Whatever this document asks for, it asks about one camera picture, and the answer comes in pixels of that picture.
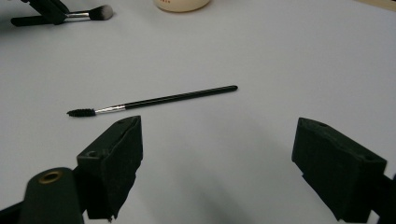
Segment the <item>makeup brush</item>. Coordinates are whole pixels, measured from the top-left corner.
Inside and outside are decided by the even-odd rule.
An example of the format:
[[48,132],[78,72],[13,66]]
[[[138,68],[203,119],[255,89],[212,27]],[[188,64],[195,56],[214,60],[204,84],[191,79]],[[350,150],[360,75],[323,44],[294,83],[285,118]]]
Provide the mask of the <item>makeup brush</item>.
[[[66,19],[64,19],[64,22],[85,20],[106,21],[113,16],[113,8],[111,8],[111,6],[104,5],[91,10],[68,12],[65,16]],[[43,16],[12,18],[11,23],[15,26],[52,24],[51,21],[48,21]]]
[[113,8],[109,5],[96,7],[91,10],[69,12],[66,14],[65,21],[74,21],[80,19],[90,19],[92,21],[106,21],[113,16]]
[[236,91],[236,90],[238,90],[237,86],[227,86],[227,87],[220,87],[220,88],[215,88],[215,89],[210,89],[210,90],[205,90],[205,91],[194,91],[194,92],[183,93],[183,94],[178,94],[178,95],[165,96],[165,97],[161,97],[161,98],[138,101],[138,102],[124,104],[124,105],[113,105],[113,106],[106,107],[106,108],[99,109],[99,110],[94,110],[94,109],[71,110],[71,111],[67,112],[67,114],[70,117],[76,117],[76,118],[93,117],[96,114],[117,112],[117,111],[121,111],[121,110],[128,110],[128,109],[143,107],[143,106],[147,106],[147,105],[159,105],[159,104],[170,103],[170,102],[174,102],[174,101],[188,100],[188,99],[192,99],[192,98],[198,98],[198,97],[220,94],[220,93]]

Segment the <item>black clamp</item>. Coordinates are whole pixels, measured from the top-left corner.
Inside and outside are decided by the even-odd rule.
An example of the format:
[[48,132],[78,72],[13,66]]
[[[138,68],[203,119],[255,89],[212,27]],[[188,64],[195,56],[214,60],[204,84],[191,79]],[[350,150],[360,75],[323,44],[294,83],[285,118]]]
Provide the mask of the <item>black clamp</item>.
[[1,224],[82,224],[117,217],[143,160],[140,116],[111,125],[78,156],[74,170],[58,167],[34,176],[23,202],[0,211]]
[[292,160],[335,217],[365,223],[371,210],[378,224],[396,223],[396,176],[387,161],[327,124],[299,119]]
[[15,26],[31,26],[42,24],[59,25],[67,18],[69,9],[60,0],[22,0],[34,8],[41,16],[19,17],[11,19]]

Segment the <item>white surface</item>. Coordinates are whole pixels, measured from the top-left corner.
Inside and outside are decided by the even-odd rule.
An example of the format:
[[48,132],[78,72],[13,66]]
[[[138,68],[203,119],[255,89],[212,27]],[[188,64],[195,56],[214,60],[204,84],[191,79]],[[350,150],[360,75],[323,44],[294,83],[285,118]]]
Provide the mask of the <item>white surface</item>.
[[[182,14],[150,0],[64,3],[117,14],[16,28],[9,19],[35,12],[0,3],[0,208],[21,201],[37,173],[74,168],[134,115],[145,158],[117,224],[338,223],[290,160],[299,117],[331,125],[396,173],[396,13],[350,0],[213,0]],[[238,92],[65,114],[232,84]]]

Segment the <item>mascara wand brush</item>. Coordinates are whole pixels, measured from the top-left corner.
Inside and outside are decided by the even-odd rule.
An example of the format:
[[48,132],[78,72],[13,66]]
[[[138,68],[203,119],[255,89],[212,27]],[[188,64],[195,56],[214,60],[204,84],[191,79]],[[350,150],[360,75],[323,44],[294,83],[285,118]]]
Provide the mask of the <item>mascara wand brush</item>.
[[67,114],[70,117],[76,117],[76,118],[93,117],[97,114],[117,112],[117,111],[122,111],[122,110],[127,110],[127,109],[143,107],[143,106],[147,106],[147,105],[159,105],[159,104],[170,103],[170,102],[174,102],[174,101],[188,100],[188,99],[192,99],[192,98],[221,94],[221,93],[236,91],[236,90],[238,90],[237,86],[227,86],[227,87],[220,87],[220,88],[215,88],[215,89],[210,89],[210,90],[205,90],[205,91],[194,91],[194,92],[183,93],[183,94],[178,94],[178,95],[171,95],[171,96],[165,96],[165,97],[161,97],[161,98],[155,98],[155,99],[151,99],[151,100],[138,101],[138,102],[129,103],[129,104],[125,104],[125,105],[113,105],[113,106],[106,107],[106,108],[99,109],[99,110],[94,110],[94,109],[71,110],[71,111],[67,112]]

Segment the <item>silver ferrule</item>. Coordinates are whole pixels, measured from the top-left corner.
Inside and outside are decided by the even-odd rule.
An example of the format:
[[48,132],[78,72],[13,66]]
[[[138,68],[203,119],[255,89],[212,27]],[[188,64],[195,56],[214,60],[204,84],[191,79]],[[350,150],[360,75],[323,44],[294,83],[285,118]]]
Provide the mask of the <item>silver ferrule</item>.
[[65,21],[83,21],[90,18],[89,11],[69,12],[66,14]]
[[125,110],[125,105],[113,105],[103,109],[95,110],[95,114],[105,114]]

